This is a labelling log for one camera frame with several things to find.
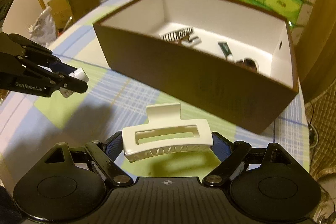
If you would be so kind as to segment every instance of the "box rim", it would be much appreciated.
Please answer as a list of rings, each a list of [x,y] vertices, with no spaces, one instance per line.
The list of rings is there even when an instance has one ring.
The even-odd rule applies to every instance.
[[[113,15],[115,15],[115,14],[117,14],[117,13],[123,11],[124,9],[128,8],[129,6],[131,6],[131,5],[133,5],[133,4],[136,4],[136,3],[139,2],[139,1],[141,1],[141,0],[132,0],[132,1],[128,2],[128,3],[126,3],[125,5],[122,5],[122,6],[118,7],[117,9],[115,9],[115,10],[113,10],[112,12],[108,13],[108,14],[105,15],[104,17],[100,18],[98,21],[94,22],[94,23],[93,23],[93,26],[95,26],[95,25],[99,25],[99,26],[102,26],[102,27],[106,27],[106,26],[101,25],[101,23],[104,22],[105,20],[107,20],[108,18],[110,18],[111,16],[113,16]],[[255,73],[256,75],[259,75],[259,76],[261,76],[261,77],[264,77],[264,78],[266,78],[266,79],[268,79],[268,80],[270,80],[270,81],[272,81],[272,82],[275,82],[275,83],[278,84],[278,85],[281,85],[281,86],[287,88],[288,90],[291,90],[291,91],[294,91],[294,92],[298,93],[298,92],[299,92],[299,83],[298,83],[298,74],[297,74],[296,58],[295,58],[295,52],[294,52],[294,44],[293,44],[292,34],[291,34],[291,32],[290,32],[290,28],[289,28],[289,24],[288,24],[287,19],[286,19],[285,17],[283,17],[282,15],[279,15],[278,13],[274,12],[274,11],[268,11],[268,10],[266,10],[266,9],[264,9],[264,8],[254,6],[254,5],[252,5],[252,4],[245,3],[245,2],[242,2],[242,1],[240,1],[240,0],[224,0],[224,1],[229,1],[229,2],[233,2],[233,3],[239,4],[239,5],[243,5],[243,6],[249,7],[249,8],[252,8],[252,9],[254,9],[254,10],[258,10],[258,11],[260,11],[260,12],[263,12],[263,13],[265,13],[265,14],[268,14],[268,15],[270,15],[270,16],[276,17],[276,18],[278,18],[278,19],[284,21],[284,23],[285,23],[285,25],[286,25],[286,30],[287,30],[288,43],[289,43],[289,50],[290,50],[291,63],[292,63],[292,77],[293,77],[293,80],[292,80],[292,81],[293,81],[293,87],[292,87],[292,88],[290,88],[289,86],[287,86],[287,85],[285,85],[285,84],[283,84],[283,83],[281,83],[281,82],[278,82],[278,81],[276,81],[276,80],[274,80],[274,79],[272,79],[272,78],[270,78],[270,77],[267,77],[267,76],[265,76],[265,75],[263,75],[263,74],[260,74],[260,73],[257,73],[257,72],[253,72],[253,71],[251,71],[251,70],[249,70],[249,69],[247,69],[247,68],[244,68],[244,67],[242,67],[242,66],[239,66],[239,65],[237,65],[237,64],[234,64],[234,65],[236,65],[236,66],[238,66],[238,67],[240,67],[240,68],[242,68],[242,69],[249,70],[249,71],[251,71],[252,73]],[[108,27],[108,28],[115,29],[115,30],[123,30],[123,29],[115,28],[115,27]],[[130,30],[126,30],[126,31],[127,31],[127,32],[130,32],[130,33],[133,33],[133,34],[136,34],[136,35],[141,35],[141,36],[143,36],[143,37],[155,38],[155,39],[161,41],[161,39],[156,38],[156,37],[152,37],[152,36],[147,35],[147,34],[142,34],[142,33],[134,32],[134,31],[130,31]],[[219,57],[217,57],[217,56],[214,56],[214,55],[212,55],[212,54],[209,54],[209,53],[207,53],[207,52],[203,52],[203,54],[210,55],[210,56],[212,56],[213,58],[221,59],[221,58],[219,58]]]

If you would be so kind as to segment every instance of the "plaid tablecloth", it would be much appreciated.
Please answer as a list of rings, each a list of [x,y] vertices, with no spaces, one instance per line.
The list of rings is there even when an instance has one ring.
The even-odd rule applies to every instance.
[[[105,140],[126,126],[146,122],[146,105],[180,101],[108,68],[92,23],[131,0],[109,0],[69,28],[51,46],[63,62],[82,67],[90,81],[84,94],[65,99],[11,92],[0,107],[0,178],[11,192],[16,182],[55,143],[81,146]],[[253,147],[281,144],[309,170],[309,137],[302,92],[264,133],[256,135],[199,108],[182,103],[182,119],[205,118],[212,131],[231,141],[244,140]],[[199,176],[219,164],[209,152],[160,155],[130,163],[123,153],[116,163],[132,177]]]

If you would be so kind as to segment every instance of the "quilted fabric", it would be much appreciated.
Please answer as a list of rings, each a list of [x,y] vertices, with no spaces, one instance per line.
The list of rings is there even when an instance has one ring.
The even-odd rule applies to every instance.
[[[310,174],[318,180],[322,176],[336,173],[336,80],[313,99],[311,104],[314,106],[311,124],[316,128],[320,141],[315,147]],[[311,104],[305,104],[308,121],[313,113]]]

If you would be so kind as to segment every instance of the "ribbed black surface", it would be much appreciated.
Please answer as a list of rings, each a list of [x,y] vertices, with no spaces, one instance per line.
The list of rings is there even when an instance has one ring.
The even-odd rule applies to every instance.
[[[260,222],[238,212],[221,190],[203,187],[197,178],[192,177],[139,178],[134,186],[113,190],[104,205],[75,223],[257,224]]]

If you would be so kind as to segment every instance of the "white plastic bag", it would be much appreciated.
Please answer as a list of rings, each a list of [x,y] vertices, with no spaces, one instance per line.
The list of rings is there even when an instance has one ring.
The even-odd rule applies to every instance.
[[[29,27],[28,32],[31,40],[44,47],[48,47],[51,42],[56,40],[56,25],[51,15],[50,6],[39,15],[35,23]]]

